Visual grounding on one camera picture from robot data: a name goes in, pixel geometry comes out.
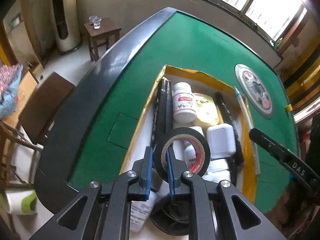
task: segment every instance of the wooden chair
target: wooden chair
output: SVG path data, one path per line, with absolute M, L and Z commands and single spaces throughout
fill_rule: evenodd
M 33 93 L 19 116 L 19 124 L 33 144 L 46 144 L 50 127 L 74 88 L 74 84 L 53 72 Z
M 28 181 L 24 181 L 17 174 L 17 167 L 11 164 L 15 144 L 20 144 L 34 150 L 29 170 Z M 30 188 L 36 173 L 37 162 L 40 159 L 41 147 L 30 143 L 17 129 L 0 122 L 0 187 L 4 188 Z

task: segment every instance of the tape roll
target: tape roll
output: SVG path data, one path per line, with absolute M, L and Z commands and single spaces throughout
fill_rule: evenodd
M 180 127 L 165 133 L 157 142 L 153 151 L 153 163 L 159 176 L 168 182 L 166 151 L 175 140 L 185 140 L 192 144 L 196 152 L 196 161 L 189 169 L 202 176 L 206 172 L 210 162 L 210 148 L 207 140 L 198 131 Z
M 6 189 L 0 194 L 0 205 L 12 215 L 33 215 L 35 212 L 36 192 L 30 190 Z

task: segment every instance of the wooden stool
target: wooden stool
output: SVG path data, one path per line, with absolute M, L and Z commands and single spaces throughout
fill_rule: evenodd
M 120 38 L 121 28 L 109 18 L 103 18 L 101 20 L 101 26 L 99 29 L 95 29 L 90 22 L 84 24 L 88 32 L 88 46 L 90 59 L 97 61 L 99 59 L 98 47 L 106 44 L 106 49 L 109 49 L 109 36 L 115 36 L 115 42 Z M 97 45 L 97 40 L 105 39 L 105 42 Z

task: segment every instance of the black electrical tape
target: black electrical tape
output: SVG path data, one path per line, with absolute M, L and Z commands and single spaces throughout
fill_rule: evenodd
M 166 150 L 175 140 L 185 140 L 192 144 L 196 151 L 196 161 L 189 169 L 190 171 L 203 176 L 208 169 L 210 162 L 210 148 L 204 136 L 196 130 L 188 127 L 180 127 L 165 133 L 157 142 L 153 151 L 153 164 L 159 176 L 168 182 L 166 170 Z

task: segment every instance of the white pill bottle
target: white pill bottle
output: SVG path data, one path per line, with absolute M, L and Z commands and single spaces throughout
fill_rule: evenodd
M 186 82 L 175 84 L 172 97 L 174 120 L 180 123 L 193 122 L 196 119 L 196 111 L 191 86 Z
M 200 126 L 192 126 L 190 128 L 203 135 L 203 131 Z M 190 169 L 196 161 L 196 151 L 190 142 L 184 141 L 184 145 L 186 147 L 184 150 L 184 162 L 187 165 L 187 169 Z
M 131 202 L 131 217 L 130 217 L 130 230 L 139 232 L 146 220 L 148 219 L 153 206 L 157 200 L 156 192 L 153 189 L 150 191 L 149 199 L 147 201 L 132 201 Z

